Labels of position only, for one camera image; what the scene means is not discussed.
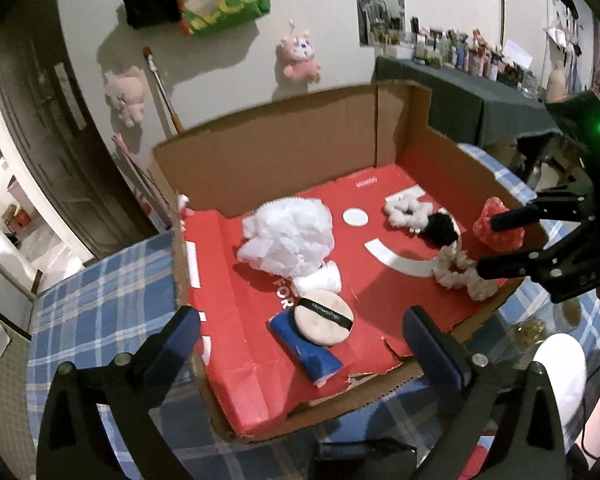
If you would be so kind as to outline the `red cardboard box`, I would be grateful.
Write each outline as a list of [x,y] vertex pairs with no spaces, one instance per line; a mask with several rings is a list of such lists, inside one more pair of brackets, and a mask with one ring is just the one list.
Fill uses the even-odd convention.
[[430,91],[381,81],[296,96],[155,148],[178,292],[201,316],[198,388],[226,440],[266,441],[418,375],[402,318],[469,337],[519,286],[484,280],[472,227],[518,200],[431,128]]

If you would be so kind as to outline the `small glass jar gold beads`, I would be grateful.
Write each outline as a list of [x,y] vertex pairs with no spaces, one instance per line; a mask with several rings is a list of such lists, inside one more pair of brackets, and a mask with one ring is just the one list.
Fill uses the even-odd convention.
[[547,299],[509,331],[509,339],[517,354],[523,354],[538,346],[549,336],[559,333],[570,334],[578,328],[582,308],[578,298],[567,299],[555,304]]

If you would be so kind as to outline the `cream crochet scrunchie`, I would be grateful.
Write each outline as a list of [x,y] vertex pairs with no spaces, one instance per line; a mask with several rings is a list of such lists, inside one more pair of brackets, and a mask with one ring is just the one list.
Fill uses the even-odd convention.
[[455,245],[444,246],[434,258],[432,275],[446,289],[466,289],[474,301],[484,301],[498,292],[498,283],[482,278],[477,263]]

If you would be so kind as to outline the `bottles on side table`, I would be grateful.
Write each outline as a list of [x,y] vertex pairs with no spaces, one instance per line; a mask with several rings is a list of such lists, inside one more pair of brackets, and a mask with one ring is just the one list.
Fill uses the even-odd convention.
[[531,76],[524,66],[505,54],[500,44],[491,46],[479,29],[470,34],[455,29],[426,29],[419,25],[416,16],[411,18],[410,26],[414,42],[412,59],[419,64],[461,70],[517,89],[525,76]]

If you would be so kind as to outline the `black scrunchie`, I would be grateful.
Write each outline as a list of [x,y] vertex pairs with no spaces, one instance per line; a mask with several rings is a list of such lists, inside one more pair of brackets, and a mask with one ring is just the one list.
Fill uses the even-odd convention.
[[427,225],[420,231],[420,236],[437,248],[451,246],[458,240],[453,218],[443,211],[430,214]]

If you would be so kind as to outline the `white bath pouf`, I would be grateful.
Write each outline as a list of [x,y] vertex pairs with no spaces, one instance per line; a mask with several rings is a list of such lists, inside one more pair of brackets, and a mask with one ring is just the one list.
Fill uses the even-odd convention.
[[242,237],[237,260],[282,278],[312,274],[335,248],[332,213],[318,198],[264,203],[242,219]]

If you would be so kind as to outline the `white fluffy scrunchie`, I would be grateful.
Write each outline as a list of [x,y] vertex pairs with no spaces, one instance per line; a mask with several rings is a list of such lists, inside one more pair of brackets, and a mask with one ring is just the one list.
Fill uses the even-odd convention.
[[429,216],[434,212],[434,204],[421,202],[411,195],[404,195],[397,200],[389,200],[385,204],[384,211],[390,226],[419,234],[428,226]]

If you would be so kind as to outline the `pink white plush on wall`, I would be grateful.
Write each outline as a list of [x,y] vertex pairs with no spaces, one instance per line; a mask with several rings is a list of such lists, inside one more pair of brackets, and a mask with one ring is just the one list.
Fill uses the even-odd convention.
[[321,80],[321,64],[315,57],[310,34],[291,34],[283,37],[277,47],[283,63],[283,75],[293,82],[317,84]]

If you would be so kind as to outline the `brown wooden door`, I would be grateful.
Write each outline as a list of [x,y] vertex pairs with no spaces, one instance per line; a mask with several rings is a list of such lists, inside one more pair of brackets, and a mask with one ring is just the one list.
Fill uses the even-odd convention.
[[0,27],[0,107],[15,146],[61,220],[102,259],[158,233],[92,124],[76,124],[29,26]]

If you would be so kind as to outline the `beige powder puff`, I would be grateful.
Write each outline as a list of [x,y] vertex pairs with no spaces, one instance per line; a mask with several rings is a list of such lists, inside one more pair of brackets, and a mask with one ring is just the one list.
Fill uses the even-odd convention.
[[294,322],[308,341],[333,347],[349,338],[354,324],[349,305],[334,292],[314,290],[294,306]]

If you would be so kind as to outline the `blue plaid tablecloth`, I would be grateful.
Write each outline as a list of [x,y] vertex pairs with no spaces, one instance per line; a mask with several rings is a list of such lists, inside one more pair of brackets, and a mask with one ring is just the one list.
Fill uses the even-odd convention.
[[[517,200],[532,191],[481,148],[460,148],[488,168]],[[164,233],[117,252],[49,289],[34,305],[27,364],[27,406],[32,439],[38,444],[50,383],[62,362],[77,368],[107,365],[120,352],[135,352],[166,325],[176,309],[171,237]],[[524,281],[503,307],[468,341],[491,360],[516,356],[515,328],[549,307],[547,294]],[[588,369],[600,365],[600,302],[595,292],[580,296],[581,321],[566,330],[579,341]],[[174,455],[195,479],[303,479],[316,442],[392,437],[417,448],[418,458],[440,437],[437,398],[423,379],[414,379],[380,401],[287,437],[260,444],[224,441],[185,367],[166,400],[150,413]],[[114,418],[99,408],[106,434],[124,473],[140,479]]]

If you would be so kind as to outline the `dark green covered table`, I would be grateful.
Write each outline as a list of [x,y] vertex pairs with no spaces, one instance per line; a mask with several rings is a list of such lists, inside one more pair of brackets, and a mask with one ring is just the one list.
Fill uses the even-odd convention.
[[458,143],[484,148],[558,131],[542,103],[505,84],[461,70],[380,56],[376,58],[374,78],[413,81],[429,88],[428,124]]

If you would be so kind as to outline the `blue cloth roll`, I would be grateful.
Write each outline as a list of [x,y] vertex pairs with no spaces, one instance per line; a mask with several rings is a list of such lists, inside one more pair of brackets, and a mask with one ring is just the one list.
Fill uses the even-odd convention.
[[270,318],[268,328],[294,362],[302,367],[315,387],[322,388],[343,368],[340,359],[332,352],[300,334],[291,310],[279,312]]

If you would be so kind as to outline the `red plush keychain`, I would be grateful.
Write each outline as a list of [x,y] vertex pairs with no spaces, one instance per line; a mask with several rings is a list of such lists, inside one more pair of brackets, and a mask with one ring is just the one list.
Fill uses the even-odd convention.
[[475,479],[498,464],[498,456],[493,453],[491,443],[478,443],[471,452],[458,480]]

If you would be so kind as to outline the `black floral box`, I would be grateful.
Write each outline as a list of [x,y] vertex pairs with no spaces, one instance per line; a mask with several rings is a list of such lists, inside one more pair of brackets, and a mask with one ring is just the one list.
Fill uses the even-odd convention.
[[309,464],[309,479],[408,479],[417,467],[414,446],[393,438],[320,442]]

